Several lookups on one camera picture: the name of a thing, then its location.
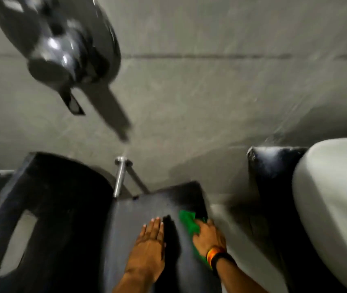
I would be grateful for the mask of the person's right forearm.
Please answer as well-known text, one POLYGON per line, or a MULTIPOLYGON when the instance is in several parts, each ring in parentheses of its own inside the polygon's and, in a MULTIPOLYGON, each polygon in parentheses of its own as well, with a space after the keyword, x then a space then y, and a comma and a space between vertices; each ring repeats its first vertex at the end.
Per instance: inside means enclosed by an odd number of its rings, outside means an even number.
POLYGON ((227 293, 268 293, 233 262, 220 258, 216 270, 227 293))

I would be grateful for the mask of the white cushion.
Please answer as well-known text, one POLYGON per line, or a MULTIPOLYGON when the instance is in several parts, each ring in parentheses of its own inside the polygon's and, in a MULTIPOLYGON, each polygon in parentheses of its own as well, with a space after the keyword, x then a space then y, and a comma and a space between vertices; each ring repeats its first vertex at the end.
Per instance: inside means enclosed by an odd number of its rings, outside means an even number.
POLYGON ((310 147, 295 167, 292 187, 317 255, 347 288, 347 138, 310 147))

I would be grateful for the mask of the orange striped wristband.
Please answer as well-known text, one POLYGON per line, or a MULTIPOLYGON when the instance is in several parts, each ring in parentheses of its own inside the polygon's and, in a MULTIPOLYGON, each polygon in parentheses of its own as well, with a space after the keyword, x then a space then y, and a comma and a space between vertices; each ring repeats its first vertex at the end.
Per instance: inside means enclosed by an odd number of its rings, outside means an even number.
POLYGON ((212 246, 208 252, 206 253, 206 261, 210 268, 214 271, 216 262, 219 259, 219 255, 224 255, 226 253, 226 249, 221 246, 212 246))

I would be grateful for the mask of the person's left hand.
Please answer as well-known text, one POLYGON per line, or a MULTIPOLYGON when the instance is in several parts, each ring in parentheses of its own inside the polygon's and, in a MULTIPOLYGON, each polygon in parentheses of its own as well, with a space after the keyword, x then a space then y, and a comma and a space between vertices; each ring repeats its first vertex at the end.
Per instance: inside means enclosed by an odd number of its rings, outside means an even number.
POLYGON ((138 243, 138 237, 129 254, 126 271, 143 270, 153 274, 155 282, 165 268, 165 243, 145 241, 138 243))

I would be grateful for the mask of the silver metal rod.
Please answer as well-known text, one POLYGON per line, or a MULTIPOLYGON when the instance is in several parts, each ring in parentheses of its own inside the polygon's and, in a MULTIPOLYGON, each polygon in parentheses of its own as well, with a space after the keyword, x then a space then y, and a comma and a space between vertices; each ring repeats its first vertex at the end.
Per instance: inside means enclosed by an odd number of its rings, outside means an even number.
POLYGON ((116 157, 114 161, 117 166, 116 182, 114 186, 113 197, 117 199, 122 190, 122 186, 126 177, 126 173, 129 167, 132 166, 132 162, 125 156, 116 157))

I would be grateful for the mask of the black glossy fan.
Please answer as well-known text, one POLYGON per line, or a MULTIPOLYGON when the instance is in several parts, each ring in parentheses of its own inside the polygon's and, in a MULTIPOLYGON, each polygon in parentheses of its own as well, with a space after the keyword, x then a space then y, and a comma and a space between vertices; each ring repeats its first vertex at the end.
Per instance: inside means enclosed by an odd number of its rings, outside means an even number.
POLYGON ((0 0, 0 28, 31 76, 73 115, 85 115, 73 88, 108 83, 118 73, 119 44, 98 0, 0 0))

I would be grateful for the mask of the black flat panel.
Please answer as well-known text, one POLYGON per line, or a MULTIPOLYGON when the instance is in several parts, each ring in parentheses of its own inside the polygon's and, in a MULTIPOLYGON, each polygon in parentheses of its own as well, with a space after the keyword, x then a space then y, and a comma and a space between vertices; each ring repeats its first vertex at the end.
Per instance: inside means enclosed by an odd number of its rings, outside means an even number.
POLYGON ((195 255, 192 237, 179 218, 182 210, 195 212, 196 218, 208 218, 208 204, 198 182, 113 203, 106 225, 103 293, 111 293, 120 281, 142 225, 156 217, 165 225, 165 268, 149 293, 222 293, 218 277, 195 255))

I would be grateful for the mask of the person's left forearm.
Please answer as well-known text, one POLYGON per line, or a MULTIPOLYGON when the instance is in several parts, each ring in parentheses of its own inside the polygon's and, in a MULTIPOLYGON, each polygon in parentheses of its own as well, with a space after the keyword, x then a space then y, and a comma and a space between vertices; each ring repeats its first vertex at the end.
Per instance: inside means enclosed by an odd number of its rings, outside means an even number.
POLYGON ((112 293, 148 293, 154 282, 153 274, 147 271, 126 271, 112 293))

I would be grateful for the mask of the person's right hand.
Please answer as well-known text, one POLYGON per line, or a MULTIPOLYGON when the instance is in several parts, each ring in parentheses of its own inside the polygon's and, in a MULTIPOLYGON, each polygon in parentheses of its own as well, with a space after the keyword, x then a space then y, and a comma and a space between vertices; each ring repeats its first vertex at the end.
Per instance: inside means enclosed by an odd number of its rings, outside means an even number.
POLYGON ((200 231, 194 233, 193 244, 200 256, 206 258, 208 252, 213 248, 219 251, 227 251, 226 238, 218 227, 216 227, 212 219, 208 219, 206 222, 195 219, 194 222, 200 231))

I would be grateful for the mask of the black plastic chair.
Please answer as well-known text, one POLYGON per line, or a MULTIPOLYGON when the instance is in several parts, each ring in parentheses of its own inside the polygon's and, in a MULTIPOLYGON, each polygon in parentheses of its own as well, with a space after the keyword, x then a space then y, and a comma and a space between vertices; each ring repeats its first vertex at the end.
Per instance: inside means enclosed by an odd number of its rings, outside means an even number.
POLYGON ((102 251, 113 189, 87 165, 30 153, 0 191, 0 269, 23 214, 34 226, 0 293, 102 293, 102 251))

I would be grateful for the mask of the black leather cushion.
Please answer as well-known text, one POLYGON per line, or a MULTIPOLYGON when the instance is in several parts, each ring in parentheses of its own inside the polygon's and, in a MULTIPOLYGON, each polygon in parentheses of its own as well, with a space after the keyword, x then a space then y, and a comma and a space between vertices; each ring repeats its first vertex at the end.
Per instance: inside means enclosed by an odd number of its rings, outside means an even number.
POLYGON ((317 255, 293 200, 293 173, 308 147, 252 146, 247 152, 289 293, 347 293, 317 255))

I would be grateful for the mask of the green cleaning cloth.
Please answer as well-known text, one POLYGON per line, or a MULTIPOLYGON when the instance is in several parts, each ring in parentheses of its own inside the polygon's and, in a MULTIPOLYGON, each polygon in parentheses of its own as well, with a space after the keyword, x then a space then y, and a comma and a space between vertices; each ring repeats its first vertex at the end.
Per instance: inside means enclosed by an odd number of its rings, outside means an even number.
POLYGON ((188 235, 190 236, 190 240, 192 243, 192 248, 193 248, 193 252, 194 252, 194 256, 202 261, 208 268, 211 269, 210 264, 207 262, 207 259, 205 256, 202 256, 199 251, 197 250, 197 248, 195 247, 194 243, 193 243, 193 236, 195 234, 199 234, 200 233, 200 227, 198 226, 198 224, 195 222, 196 220, 196 213, 195 212, 190 212, 190 211, 185 211, 185 210, 180 210, 179 211, 179 220, 182 223, 182 225, 185 227, 188 235))

